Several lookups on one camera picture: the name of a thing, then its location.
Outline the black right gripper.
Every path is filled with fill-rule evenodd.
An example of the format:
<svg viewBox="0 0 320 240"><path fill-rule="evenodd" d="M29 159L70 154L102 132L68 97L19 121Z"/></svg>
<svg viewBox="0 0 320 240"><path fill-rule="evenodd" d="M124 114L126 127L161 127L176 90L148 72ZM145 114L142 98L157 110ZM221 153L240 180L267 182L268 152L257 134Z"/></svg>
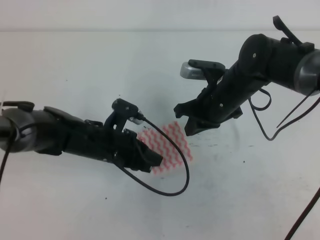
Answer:
<svg viewBox="0 0 320 240"><path fill-rule="evenodd" d="M176 118L189 117L184 127L187 137L217 129L230 119L242 114L243 74L226 72L205 88L197 99L177 104L173 111Z"/></svg>

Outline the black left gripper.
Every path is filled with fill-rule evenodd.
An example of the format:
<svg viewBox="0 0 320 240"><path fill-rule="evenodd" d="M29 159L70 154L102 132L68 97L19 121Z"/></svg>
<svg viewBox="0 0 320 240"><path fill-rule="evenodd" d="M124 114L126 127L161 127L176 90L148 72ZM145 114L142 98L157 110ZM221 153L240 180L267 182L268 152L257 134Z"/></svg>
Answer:
<svg viewBox="0 0 320 240"><path fill-rule="evenodd" d="M145 173L159 167L163 160L160 154L140 142L133 131L117 132L88 123L67 131L62 151Z"/></svg>

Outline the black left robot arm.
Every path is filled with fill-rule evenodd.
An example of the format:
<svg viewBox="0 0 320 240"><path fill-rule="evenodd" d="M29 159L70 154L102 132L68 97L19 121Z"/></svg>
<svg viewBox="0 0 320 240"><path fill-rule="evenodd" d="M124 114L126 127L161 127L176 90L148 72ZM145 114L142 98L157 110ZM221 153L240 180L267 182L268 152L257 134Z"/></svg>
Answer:
<svg viewBox="0 0 320 240"><path fill-rule="evenodd" d="M54 107L35 110L28 101L6 101L0 117L0 148L6 150L14 136L11 153L62 153L112 163L149 173L163 157L124 129L126 119L113 112L105 122L82 120Z"/></svg>

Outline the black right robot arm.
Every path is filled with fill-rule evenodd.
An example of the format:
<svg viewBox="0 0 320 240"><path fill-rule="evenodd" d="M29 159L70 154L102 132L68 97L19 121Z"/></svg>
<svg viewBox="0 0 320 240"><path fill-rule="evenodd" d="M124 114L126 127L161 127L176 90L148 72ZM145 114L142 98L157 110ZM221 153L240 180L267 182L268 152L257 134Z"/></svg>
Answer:
<svg viewBox="0 0 320 240"><path fill-rule="evenodd" d="M273 24L284 37L277 40L264 34L251 35L230 68L219 62L195 59L182 64L181 77L207 81L196 99L174 108L177 118L188 118L184 127L187 136L239 118L243 113L241 105L270 83L304 96L319 93L320 51L313 43L301 42L280 17L275 16Z"/></svg>

